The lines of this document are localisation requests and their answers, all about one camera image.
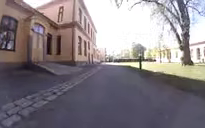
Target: building facade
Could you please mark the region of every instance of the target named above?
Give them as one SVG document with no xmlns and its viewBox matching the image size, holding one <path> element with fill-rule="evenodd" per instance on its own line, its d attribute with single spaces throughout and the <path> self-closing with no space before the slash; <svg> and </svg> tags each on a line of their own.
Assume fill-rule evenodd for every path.
<svg viewBox="0 0 205 128">
<path fill-rule="evenodd" d="M 190 50 L 194 63 L 205 63 L 205 41 L 190 44 Z M 182 52 L 179 48 L 162 50 L 161 54 L 162 62 L 181 62 Z M 160 61 L 159 55 L 157 55 L 156 60 Z"/>
<path fill-rule="evenodd" d="M 83 0 L 53 0 L 37 9 L 0 0 L 0 65 L 97 61 L 97 30 Z"/>
</svg>

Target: street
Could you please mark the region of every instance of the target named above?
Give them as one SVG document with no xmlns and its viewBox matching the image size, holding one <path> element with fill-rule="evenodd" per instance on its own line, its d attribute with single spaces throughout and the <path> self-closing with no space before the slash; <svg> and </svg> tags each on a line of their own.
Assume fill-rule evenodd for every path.
<svg viewBox="0 0 205 128">
<path fill-rule="evenodd" d="M 205 128 L 204 99 L 126 67 L 101 67 L 14 128 Z"/>
</svg>

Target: doorway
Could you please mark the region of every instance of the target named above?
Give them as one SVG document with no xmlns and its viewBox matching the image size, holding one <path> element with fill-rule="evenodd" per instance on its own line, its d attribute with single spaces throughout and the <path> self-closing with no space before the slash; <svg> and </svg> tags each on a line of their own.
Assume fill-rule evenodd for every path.
<svg viewBox="0 0 205 128">
<path fill-rule="evenodd" d="M 32 62 L 44 61 L 44 27 L 41 24 L 35 24 L 33 27 L 32 42 Z"/>
</svg>

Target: pole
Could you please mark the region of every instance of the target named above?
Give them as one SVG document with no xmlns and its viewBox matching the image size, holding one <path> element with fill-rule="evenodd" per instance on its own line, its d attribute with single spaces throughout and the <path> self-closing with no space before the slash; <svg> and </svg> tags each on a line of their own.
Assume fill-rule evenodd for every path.
<svg viewBox="0 0 205 128">
<path fill-rule="evenodd" d="M 139 70 L 142 70 L 142 56 L 139 56 Z"/>
</svg>

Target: white building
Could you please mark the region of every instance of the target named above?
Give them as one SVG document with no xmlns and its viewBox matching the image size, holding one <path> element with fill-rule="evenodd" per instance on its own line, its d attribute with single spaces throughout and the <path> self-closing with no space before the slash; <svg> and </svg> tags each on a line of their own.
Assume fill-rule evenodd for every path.
<svg viewBox="0 0 205 128">
<path fill-rule="evenodd" d="M 191 59 L 194 63 L 205 63 L 205 41 L 190 44 Z M 171 48 L 161 51 L 162 62 L 181 62 L 182 52 L 179 48 Z"/>
</svg>

